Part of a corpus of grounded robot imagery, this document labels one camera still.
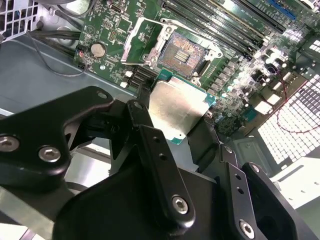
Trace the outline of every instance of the black capacitor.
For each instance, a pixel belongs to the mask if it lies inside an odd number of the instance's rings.
[[[265,80],[263,78],[260,79],[259,83],[264,87],[267,85],[267,83],[265,82]]]
[[[249,107],[249,103],[245,99],[242,99],[242,103],[246,108]]]
[[[274,61],[281,68],[286,68],[287,67],[287,64],[284,61],[282,61],[280,58],[277,58]]]

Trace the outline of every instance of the ventilation grille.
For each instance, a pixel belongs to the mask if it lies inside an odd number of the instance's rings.
[[[0,43],[32,30],[38,15],[37,2],[32,0],[0,0]]]
[[[279,112],[275,112],[259,129],[259,133],[279,164],[290,158],[293,162],[320,146],[320,77],[315,75],[295,93]]]

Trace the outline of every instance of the circuit board component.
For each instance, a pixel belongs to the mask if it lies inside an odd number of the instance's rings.
[[[281,102],[297,74],[311,77],[299,57],[302,50],[313,61],[320,55],[313,6],[299,0],[98,0],[79,46],[88,49],[83,54],[91,72],[130,92],[171,77],[200,88],[215,98],[208,113],[217,131],[230,136],[262,114],[256,106],[268,113],[269,104]],[[90,51],[95,43],[105,46],[103,56]],[[77,54],[75,61],[81,62]],[[263,95],[269,102],[255,100]]]
[[[189,79],[204,60],[206,53],[204,47],[191,42],[178,33],[173,33],[164,47],[158,63]]]

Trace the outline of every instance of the capacitor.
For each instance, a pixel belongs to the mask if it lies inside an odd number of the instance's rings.
[[[106,47],[100,42],[92,44],[90,50],[95,58],[102,58],[106,54]]]
[[[238,83],[240,83],[240,80],[235,77],[235,78],[232,79],[232,82],[233,82],[234,84],[238,84]]]
[[[236,71],[236,74],[239,78],[243,78],[245,76],[245,72],[240,70]]]
[[[249,103],[245,99],[242,99],[242,103],[246,108],[249,107]]]
[[[273,59],[270,58],[269,56],[262,56],[262,60],[266,63],[266,64],[271,64],[273,62]]]
[[[262,87],[267,85],[267,83],[265,82],[265,80],[263,78],[260,79],[259,83],[262,85]]]
[[[282,68],[286,68],[286,67],[287,67],[287,64],[286,64],[284,61],[282,61],[280,58],[275,59],[274,62],[275,62],[278,66],[280,66],[280,67],[282,67]]]
[[[242,92],[243,92],[243,94],[244,94],[245,96],[248,96],[248,95],[249,95],[249,90],[247,90],[247,89],[243,89]]]
[[[270,78],[267,77],[267,76],[264,76],[262,79],[263,79],[266,83],[269,83],[269,82],[270,82]]]
[[[232,85],[228,84],[228,85],[226,86],[226,90],[227,90],[228,92],[231,92],[232,89],[234,89],[234,87],[233,87]]]
[[[227,94],[226,92],[222,91],[222,92],[220,93],[220,96],[221,96],[222,98],[226,98],[226,97],[228,96],[228,94]]]
[[[268,51],[266,51],[266,54],[272,58],[272,59],[275,59],[279,56],[279,54],[271,49],[269,49]]]

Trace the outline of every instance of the screw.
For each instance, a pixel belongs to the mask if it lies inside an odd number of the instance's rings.
[[[167,27],[167,28],[166,28],[166,32],[167,32],[168,34],[172,33],[172,31],[173,31],[173,29],[172,29],[171,27]]]
[[[39,158],[48,163],[55,163],[61,157],[61,153],[53,146],[45,146],[39,151]]]
[[[239,225],[244,235],[246,235],[249,239],[255,238],[255,232],[253,228],[249,225],[249,223],[247,223],[244,220],[240,220]]]
[[[260,169],[256,165],[252,165],[253,170],[255,170],[257,173],[260,172]]]
[[[227,145],[224,145],[225,150],[227,150],[228,153],[232,154],[232,149],[228,147]]]
[[[151,62],[155,63],[156,61],[157,61],[157,57],[156,56],[151,57]]]
[[[107,98],[107,95],[105,95],[104,93],[102,92],[98,92],[98,96],[102,99],[106,99]]]
[[[0,152],[12,152],[18,149],[19,140],[13,136],[0,136]]]
[[[180,214],[186,214],[188,212],[187,202],[180,196],[175,196],[172,199],[174,209]]]
[[[49,15],[53,17],[55,14],[56,14],[56,9],[54,7],[50,7],[49,8]]]

